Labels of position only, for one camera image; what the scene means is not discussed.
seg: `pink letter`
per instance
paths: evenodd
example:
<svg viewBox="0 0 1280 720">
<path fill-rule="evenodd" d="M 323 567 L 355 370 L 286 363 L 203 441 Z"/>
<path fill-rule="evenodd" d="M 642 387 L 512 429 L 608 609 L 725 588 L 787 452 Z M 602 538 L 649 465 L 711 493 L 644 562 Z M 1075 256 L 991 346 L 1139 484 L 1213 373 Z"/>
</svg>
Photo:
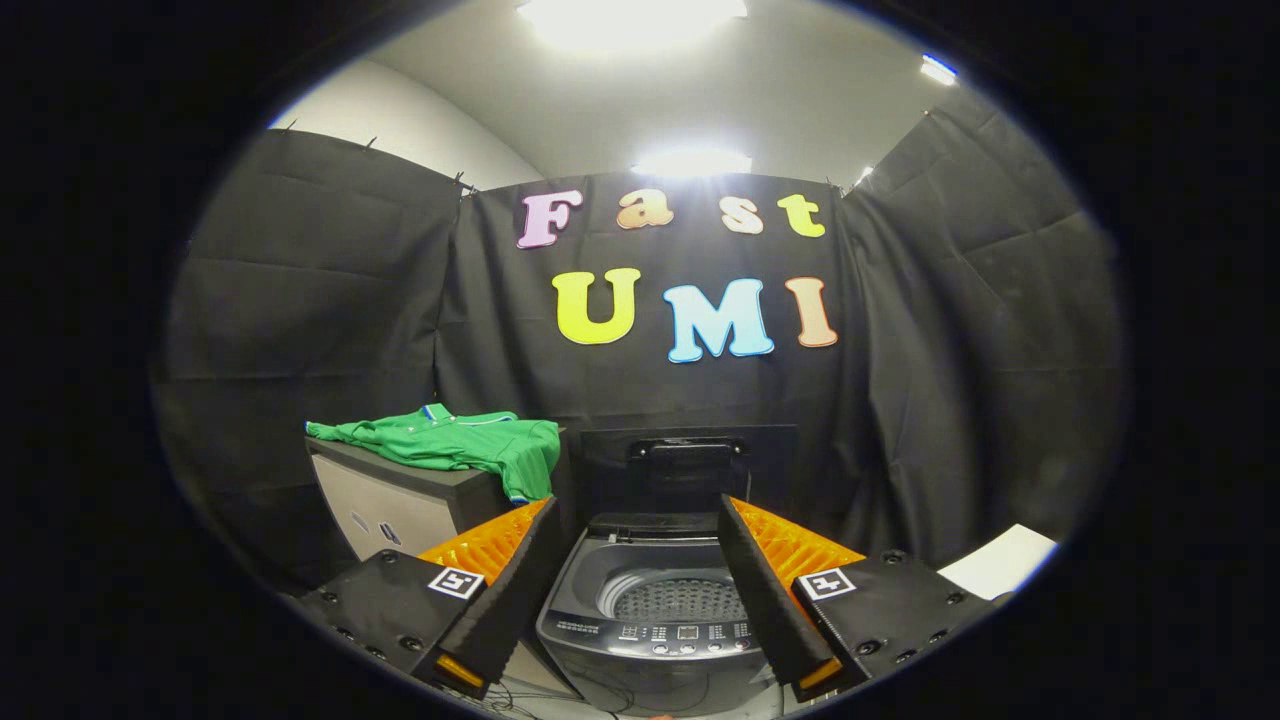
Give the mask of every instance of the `pink letter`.
<svg viewBox="0 0 1280 720">
<path fill-rule="evenodd" d="M 582 193 L 576 190 L 552 192 L 549 195 L 530 195 L 525 199 L 529 214 L 525 215 L 525 234 L 516 241 L 516 247 L 541 247 L 556 242 L 556 236 L 548 229 L 552 223 L 562 231 L 568 223 L 568 206 L 582 204 Z"/>
</svg>

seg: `washing machine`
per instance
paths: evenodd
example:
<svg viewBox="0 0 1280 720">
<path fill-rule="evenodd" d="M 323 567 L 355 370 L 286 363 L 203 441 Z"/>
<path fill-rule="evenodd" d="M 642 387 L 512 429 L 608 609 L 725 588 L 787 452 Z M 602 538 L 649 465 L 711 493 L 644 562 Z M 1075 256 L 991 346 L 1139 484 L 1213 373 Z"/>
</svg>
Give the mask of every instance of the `washing machine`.
<svg viewBox="0 0 1280 720">
<path fill-rule="evenodd" d="M 709 715 L 772 682 L 717 539 L 719 495 L 777 484 L 794 427 L 582 433 L 594 512 L 538 618 L 586 702 L 620 715 Z"/>
</svg>

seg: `washing machine lid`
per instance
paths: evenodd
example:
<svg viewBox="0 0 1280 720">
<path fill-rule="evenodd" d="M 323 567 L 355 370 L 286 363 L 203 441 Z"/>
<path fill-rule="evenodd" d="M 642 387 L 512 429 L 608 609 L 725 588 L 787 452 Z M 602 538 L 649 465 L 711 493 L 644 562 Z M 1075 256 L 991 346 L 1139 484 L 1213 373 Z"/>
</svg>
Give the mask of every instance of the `washing machine lid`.
<svg viewBox="0 0 1280 720">
<path fill-rule="evenodd" d="M 716 537 L 714 512 L 600 512 L 588 523 L 588 534 L 622 539 Z"/>
<path fill-rule="evenodd" d="M 786 493 L 796 425 L 582 430 L 580 516 L 712 514 L 719 496 L 769 505 Z"/>
</svg>

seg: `ceiling light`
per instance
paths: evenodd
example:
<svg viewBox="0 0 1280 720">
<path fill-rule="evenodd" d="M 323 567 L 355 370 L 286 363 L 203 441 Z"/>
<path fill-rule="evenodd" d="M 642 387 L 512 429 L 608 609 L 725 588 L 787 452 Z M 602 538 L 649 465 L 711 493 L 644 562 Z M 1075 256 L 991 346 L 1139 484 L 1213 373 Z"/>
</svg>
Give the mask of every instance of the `ceiling light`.
<svg viewBox="0 0 1280 720">
<path fill-rule="evenodd" d="M 543 40 L 571 50 L 657 50 L 746 17 L 744 0 L 530 0 L 516 10 Z"/>
<path fill-rule="evenodd" d="M 956 72 L 943 65 L 942 63 L 934 60 L 933 58 L 929 58 L 928 55 L 924 55 L 924 64 L 920 65 L 920 72 L 941 82 L 942 85 L 956 83 Z"/>
<path fill-rule="evenodd" d="M 668 150 L 649 155 L 631 167 L 644 176 L 691 177 L 721 173 L 750 173 L 751 159 L 740 152 L 714 149 Z"/>
</svg>

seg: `floor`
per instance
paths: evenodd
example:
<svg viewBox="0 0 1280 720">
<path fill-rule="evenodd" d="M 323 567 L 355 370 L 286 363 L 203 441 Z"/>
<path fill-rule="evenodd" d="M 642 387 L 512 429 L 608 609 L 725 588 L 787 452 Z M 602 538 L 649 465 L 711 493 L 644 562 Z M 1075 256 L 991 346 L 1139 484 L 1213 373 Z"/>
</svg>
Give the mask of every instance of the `floor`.
<svg viewBox="0 0 1280 720">
<path fill-rule="evenodd" d="M 824 700 L 828 700 L 828 696 L 797 703 L 790 689 L 772 684 L 735 710 L 716 715 L 681 716 L 677 720 L 772 720 Z M 522 683 L 513 678 L 504 679 L 500 685 L 490 685 L 488 696 L 480 705 L 495 716 L 524 720 L 612 720 L 613 717 L 648 720 L 645 716 L 614 715 L 596 710 L 575 697 Z"/>
</svg>

